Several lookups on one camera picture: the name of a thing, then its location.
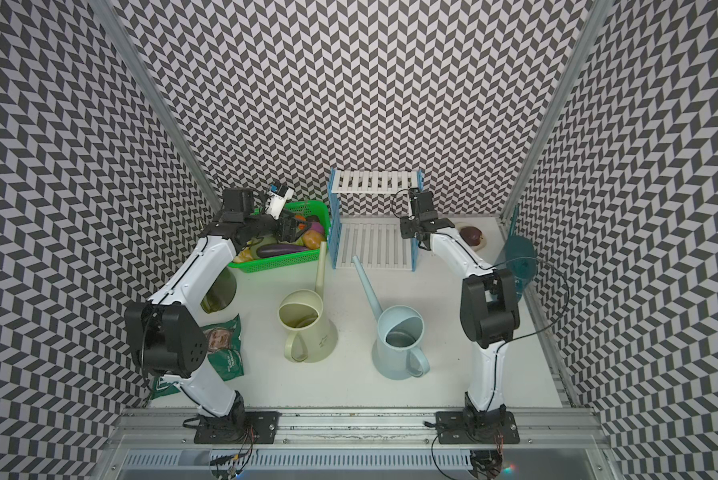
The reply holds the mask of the purple toy eggplant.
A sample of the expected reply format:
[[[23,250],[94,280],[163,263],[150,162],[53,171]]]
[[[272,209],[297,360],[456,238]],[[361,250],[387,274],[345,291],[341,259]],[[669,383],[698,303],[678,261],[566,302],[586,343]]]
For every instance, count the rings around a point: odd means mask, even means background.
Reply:
[[[310,249],[306,246],[288,244],[288,243],[273,243],[260,246],[256,250],[256,255],[259,259],[268,259],[282,255],[291,255],[303,252],[309,252]]]

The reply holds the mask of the cream watering can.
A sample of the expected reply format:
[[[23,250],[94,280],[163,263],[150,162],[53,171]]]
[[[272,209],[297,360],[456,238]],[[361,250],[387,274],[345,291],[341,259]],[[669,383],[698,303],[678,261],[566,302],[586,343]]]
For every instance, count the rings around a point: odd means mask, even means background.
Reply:
[[[293,363],[316,363],[325,360],[338,343],[336,325],[325,313],[325,275],[328,245],[323,241],[315,287],[287,295],[278,308],[280,324],[288,331],[285,358]]]

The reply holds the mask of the green snack bag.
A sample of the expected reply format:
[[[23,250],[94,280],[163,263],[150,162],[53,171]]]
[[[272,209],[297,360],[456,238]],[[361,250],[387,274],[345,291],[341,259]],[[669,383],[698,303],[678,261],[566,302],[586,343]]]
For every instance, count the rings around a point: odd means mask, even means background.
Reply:
[[[244,374],[241,320],[201,327],[183,305],[151,305],[127,316],[128,343],[138,369],[156,376],[152,396],[178,394],[181,388],[168,375],[188,379],[205,360],[223,381]]]

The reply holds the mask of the light blue watering can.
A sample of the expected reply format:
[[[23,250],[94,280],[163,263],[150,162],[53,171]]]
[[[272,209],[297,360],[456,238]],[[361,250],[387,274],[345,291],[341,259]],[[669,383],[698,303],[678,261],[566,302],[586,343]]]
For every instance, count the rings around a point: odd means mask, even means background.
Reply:
[[[362,287],[376,320],[377,338],[371,356],[376,370],[391,380],[420,378],[431,366],[421,348],[425,322],[421,314],[409,306],[383,308],[358,256],[352,258]]]

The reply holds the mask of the teal watering can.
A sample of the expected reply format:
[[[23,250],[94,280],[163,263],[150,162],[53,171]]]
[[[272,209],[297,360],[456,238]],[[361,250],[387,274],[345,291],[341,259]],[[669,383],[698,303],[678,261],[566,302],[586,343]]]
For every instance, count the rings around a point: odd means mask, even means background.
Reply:
[[[506,268],[512,272],[518,300],[522,298],[524,290],[532,283],[538,272],[535,246],[529,238],[518,234],[520,208],[520,205],[514,207],[504,247],[496,260],[499,268]]]

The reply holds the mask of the olive green watering can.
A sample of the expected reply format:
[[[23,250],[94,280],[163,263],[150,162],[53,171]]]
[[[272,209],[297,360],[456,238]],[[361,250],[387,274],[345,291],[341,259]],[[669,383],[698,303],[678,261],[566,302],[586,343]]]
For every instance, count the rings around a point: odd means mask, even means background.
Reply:
[[[201,301],[205,313],[216,313],[226,309],[237,294],[237,280],[233,270],[226,266],[218,275]]]

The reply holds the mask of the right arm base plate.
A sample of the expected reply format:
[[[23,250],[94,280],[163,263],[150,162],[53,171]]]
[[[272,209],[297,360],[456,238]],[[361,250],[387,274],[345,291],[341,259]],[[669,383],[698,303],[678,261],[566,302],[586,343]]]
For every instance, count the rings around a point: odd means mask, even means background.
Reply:
[[[478,412],[475,416],[464,410],[437,411],[435,425],[444,445],[516,445],[521,441],[516,419],[508,410]]]

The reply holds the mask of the dark red apple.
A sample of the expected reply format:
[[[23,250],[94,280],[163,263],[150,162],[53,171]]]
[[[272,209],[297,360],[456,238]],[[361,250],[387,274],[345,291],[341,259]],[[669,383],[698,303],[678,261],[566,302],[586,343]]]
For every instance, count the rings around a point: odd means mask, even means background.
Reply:
[[[478,247],[484,241],[482,231],[472,225],[466,225],[459,229],[461,238],[471,247]]]

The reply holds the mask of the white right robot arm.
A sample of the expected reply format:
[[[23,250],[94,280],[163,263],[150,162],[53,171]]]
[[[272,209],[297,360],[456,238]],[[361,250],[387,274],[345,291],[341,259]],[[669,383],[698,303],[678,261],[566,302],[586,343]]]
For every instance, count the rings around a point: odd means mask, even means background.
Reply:
[[[475,347],[465,409],[474,417],[484,416],[505,404],[505,359],[521,323],[515,277],[509,269],[479,257],[455,224],[438,216],[432,192],[420,188],[404,192],[409,214],[400,218],[402,237],[416,240],[444,260],[462,281],[460,324]]]

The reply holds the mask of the cream square plate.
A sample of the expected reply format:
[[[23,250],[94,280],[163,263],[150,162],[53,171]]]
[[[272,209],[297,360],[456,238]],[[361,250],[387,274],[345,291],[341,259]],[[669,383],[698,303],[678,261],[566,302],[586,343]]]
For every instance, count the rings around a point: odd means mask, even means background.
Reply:
[[[457,229],[461,239],[474,251],[479,251],[486,246],[487,240],[484,233],[475,225],[469,223],[456,223],[455,228]]]

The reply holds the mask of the green plastic basket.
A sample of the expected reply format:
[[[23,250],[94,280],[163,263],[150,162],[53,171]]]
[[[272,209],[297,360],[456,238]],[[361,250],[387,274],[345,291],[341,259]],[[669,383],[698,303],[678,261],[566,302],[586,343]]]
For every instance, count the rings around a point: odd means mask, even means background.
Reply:
[[[322,241],[329,238],[330,211],[319,200],[289,202],[281,220],[291,220],[296,233],[253,238],[229,264],[231,269],[256,273],[316,261]]]

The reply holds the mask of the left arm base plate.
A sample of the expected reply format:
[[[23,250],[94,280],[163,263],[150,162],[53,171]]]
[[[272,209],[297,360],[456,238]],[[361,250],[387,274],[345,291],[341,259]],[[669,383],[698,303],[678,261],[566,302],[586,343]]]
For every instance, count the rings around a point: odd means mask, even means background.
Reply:
[[[194,443],[207,445],[241,445],[244,441],[254,445],[270,445],[275,441],[281,414],[276,410],[247,412],[241,423],[229,418],[197,416],[183,424],[188,428],[194,425]]]

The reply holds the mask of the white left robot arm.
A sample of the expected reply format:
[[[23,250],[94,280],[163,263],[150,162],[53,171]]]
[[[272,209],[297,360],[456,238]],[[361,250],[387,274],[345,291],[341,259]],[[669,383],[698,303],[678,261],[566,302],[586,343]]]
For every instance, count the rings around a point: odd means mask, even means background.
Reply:
[[[199,326],[201,319],[219,320],[228,308],[208,313],[201,302],[250,240],[273,235],[291,241],[302,234],[295,215],[285,210],[293,194],[290,186],[271,183],[263,211],[255,214],[253,189],[225,189],[220,211],[184,264],[148,300],[128,304],[123,315],[137,368],[179,388],[200,414],[237,427],[245,422],[243,397],[211,365],[209,340]]]

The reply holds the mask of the blue and white wooden shelf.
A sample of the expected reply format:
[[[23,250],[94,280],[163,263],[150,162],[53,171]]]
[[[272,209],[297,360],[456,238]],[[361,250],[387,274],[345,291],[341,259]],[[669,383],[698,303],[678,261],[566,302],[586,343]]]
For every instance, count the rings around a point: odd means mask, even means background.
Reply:
[[[414,271],[418,265],[416,241],[401,236],[396,217],[350,217],[341,212],[341,197],[392,197],[424,186],[424,173],[331,169],[328,200],[331,215],[329,251],[334,269],[350,268],[358,257],[367,269]]]

